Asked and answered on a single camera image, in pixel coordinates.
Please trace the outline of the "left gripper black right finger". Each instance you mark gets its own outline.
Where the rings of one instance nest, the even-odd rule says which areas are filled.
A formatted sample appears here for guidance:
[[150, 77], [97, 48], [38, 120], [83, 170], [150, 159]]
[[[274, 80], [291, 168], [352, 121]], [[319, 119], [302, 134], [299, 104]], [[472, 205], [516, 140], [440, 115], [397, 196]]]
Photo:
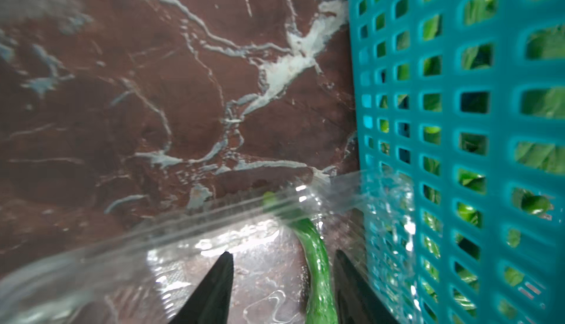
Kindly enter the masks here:
[[338, 323], [398, 324], [342, 250], [333, 263]]

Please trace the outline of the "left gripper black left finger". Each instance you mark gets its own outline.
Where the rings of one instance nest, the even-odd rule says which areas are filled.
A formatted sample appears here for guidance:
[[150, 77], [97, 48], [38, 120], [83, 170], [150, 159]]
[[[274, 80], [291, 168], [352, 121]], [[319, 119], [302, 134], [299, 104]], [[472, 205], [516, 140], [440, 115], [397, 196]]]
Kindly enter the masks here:
[[170, 324], [226, 324], [228, 321], [234, 261], [224, 252], [207, 272]]

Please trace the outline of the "clear clamshell container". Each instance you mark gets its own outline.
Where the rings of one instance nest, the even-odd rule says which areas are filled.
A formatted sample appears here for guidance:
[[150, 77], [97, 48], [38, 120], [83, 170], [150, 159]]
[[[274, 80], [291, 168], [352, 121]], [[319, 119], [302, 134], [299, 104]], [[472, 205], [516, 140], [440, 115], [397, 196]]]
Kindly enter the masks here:
[[384, 286], [398, 294], [411, 282], [413, 186], [374, 171], [225, 196], [202, 212], [172, 212], [130, 234], [35, 262], [1, 281], [1, 321], [169, 323], [227, 251], [234, 261], [227, 323], [306, 323], [303, 248], [263, 207], [266, 192], [314, 223], [328, 252], [334, 297], [334, 257], [342, 250], [399, 321]]

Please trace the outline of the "teal perforated plastic basket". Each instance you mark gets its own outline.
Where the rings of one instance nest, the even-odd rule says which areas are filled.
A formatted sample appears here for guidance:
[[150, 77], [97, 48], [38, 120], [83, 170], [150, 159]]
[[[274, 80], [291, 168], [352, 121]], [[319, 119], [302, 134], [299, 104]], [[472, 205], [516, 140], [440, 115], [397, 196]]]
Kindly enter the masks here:
[[349, 0], [369, 286], [397, 323], [564, 321], [564, 0]]

